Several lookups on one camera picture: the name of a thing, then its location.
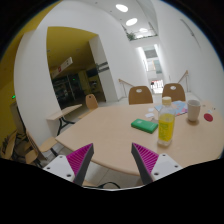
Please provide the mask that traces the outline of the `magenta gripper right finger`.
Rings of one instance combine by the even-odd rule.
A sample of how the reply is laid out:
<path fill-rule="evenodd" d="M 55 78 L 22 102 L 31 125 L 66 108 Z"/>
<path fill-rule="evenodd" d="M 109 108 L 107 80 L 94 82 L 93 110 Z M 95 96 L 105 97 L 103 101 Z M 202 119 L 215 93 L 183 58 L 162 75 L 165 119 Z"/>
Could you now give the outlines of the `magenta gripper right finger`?
<path fill-rule="evenodd" d="M 182 169 L 168 154 L 157 154 L 137 143 L 132 144 L 131 153 L 135 159 L 144 185 Z"/>

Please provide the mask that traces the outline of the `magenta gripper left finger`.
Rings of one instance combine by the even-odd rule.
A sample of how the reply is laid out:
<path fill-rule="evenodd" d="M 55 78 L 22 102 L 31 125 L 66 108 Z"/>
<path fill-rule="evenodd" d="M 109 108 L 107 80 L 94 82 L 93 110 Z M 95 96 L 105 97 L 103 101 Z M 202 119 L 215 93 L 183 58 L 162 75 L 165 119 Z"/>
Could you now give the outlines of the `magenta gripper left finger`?
<path fill-rule="evenodd" d="M 88 144 L 67 156 L 58 155 L 44 170 L 81 186 L 93 154 L 93 144 Z"/>

